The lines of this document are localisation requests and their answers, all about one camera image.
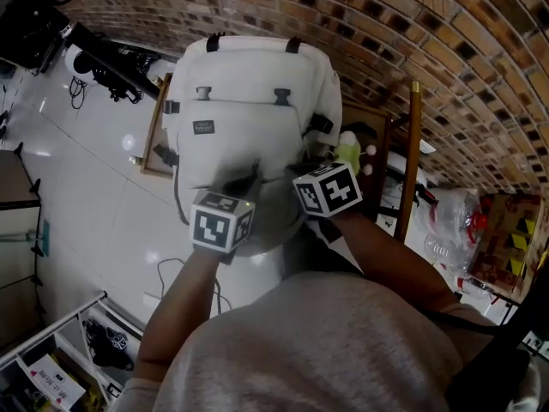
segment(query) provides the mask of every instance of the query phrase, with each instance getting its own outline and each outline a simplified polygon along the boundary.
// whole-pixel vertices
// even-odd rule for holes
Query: white bag
[[[308,143],[336,145],[339,137],[340,83],[329,58],[295,39],[202,39],[178,60],[166,100],[175,111],[165,109],[163,127],[179,155],[182,221],[199,190],[248,175],[259,161],[261,194],[238,254],[262,253],[292,236],[303,217],[284,170],[303,159],[305,133]],[[308,129],[313,114],[332,124],[328,133]]]

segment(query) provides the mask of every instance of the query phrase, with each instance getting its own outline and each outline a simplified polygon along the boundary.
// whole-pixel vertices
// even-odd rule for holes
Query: backpack label
[[[197,134],[215,134],[215,124],[213,120],[195,120],[192,123],[192,129]]]

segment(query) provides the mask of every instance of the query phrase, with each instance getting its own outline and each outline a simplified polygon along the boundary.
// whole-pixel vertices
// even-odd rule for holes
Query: white tile floor
[[[151,73],[164,75],[172,66],[157,63]],[[185,260],[192,250],[172,182],[142,175],[128,162],[142,155],[154,102],[115,103],[106,88],[93,86],[76,111],[71,79],[62,60],[37,77],[18,70],[4,102],[11,120],[3,148],[24,142],[23,160],[32,178],[42,180],[43,216],[51,223],[50,256],[39,261],[47,320],[104,289],[146,323],[153,309],[143,304],[143,294],[160,296],[156,264]],[[233,306],[251,303],[280,281],[272,255],[252,259],[220,267],[222,294]],[[177,262],[162,266],[166,285],[179,269]]]

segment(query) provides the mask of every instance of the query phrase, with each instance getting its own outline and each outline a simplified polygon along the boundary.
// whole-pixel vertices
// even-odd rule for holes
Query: white shelf
[[[26,374],[30,382],[51,400],[51,403],[55,408],[65,410],[63,406],[56,403],[56,398],[52,398],[51,395],[45,392],[39,383],[33,379],[28,365],[25,363],[25,361],[29,362],[29,359],[31,358],[34,360],[35,354],[47,354],[53,349],[59,348],[72,359],[76,365],[81,367],[83,371],[97,381],[103,398],[107,401],[107,405],[110,406],[116,398],[109,394],[106,391],[106,388],[109,385],[113,385],[117,389],[122,390],[125,382],[131,378],[132,371],[95,365],[89,346],[87,345],[86,331],[81,322],[82,320],[93,318],[103,327],[111,328],[116,332],[123,333],[126,336],[127,342],[124,351],[134,362],[136,361],[137,352],[141,343],[136,336],[141,337],[142,332],[120,314],[115,312],[105,302],[106,294],[102,294],[93,300],[90,300],[87,304],[82,305],[71,314],[58,320],[55,324],[50,325],[22,345],[0,357],[0,371],[9,367],[12,363],[16,363]]]

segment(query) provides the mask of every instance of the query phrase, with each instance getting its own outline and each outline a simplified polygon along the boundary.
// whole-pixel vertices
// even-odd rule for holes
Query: brick wall
[[[442,181],[549,195],[547,0],[74,0],[113,38],[182,54],[211,33],[298,35],[325,51],[352,99],[408,110],[425,87],[422,165]]]

